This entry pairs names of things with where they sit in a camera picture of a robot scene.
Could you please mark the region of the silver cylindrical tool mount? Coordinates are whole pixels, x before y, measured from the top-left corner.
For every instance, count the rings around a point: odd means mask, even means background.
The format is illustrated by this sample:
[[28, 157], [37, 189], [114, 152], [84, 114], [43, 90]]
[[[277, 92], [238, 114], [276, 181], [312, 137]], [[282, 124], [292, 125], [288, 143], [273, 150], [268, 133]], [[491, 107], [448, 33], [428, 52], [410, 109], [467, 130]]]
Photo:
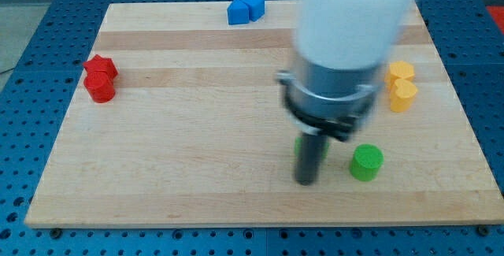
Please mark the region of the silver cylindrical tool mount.
[[379, 67], [335, 69], [296, 54], [291, 67], [278, 71], [276, 80], [283, 88], [287, 115], [301, 132], [346, 142], [372, 111], [381, 89], [376, 82]]

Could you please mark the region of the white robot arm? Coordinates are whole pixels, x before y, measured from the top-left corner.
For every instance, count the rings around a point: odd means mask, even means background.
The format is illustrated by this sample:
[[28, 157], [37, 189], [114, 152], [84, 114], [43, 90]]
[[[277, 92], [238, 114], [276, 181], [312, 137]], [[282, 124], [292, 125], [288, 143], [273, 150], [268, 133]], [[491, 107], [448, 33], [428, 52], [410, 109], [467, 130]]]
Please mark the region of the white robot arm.
[[294, 178], [311, 185], [328, 139], [346, 142], [365, 124], [382, 87], [376, 75], [401, 32], [410, 0], [298, 0], [283, 105], [300, 129]]

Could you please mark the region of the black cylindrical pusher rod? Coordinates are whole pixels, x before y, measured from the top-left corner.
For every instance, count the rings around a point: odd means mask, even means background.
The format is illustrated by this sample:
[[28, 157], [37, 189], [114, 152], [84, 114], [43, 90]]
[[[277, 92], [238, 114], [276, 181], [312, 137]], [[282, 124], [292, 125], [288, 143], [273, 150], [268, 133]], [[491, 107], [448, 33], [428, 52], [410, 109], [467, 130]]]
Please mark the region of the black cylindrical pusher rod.
[[325, 135], [310, 135], [302, 133], [301, 149], [296, 157], [294, 178], [303, 185], [313, 184], [318, 177], [322, 156], [322, 150], [328, 137]]

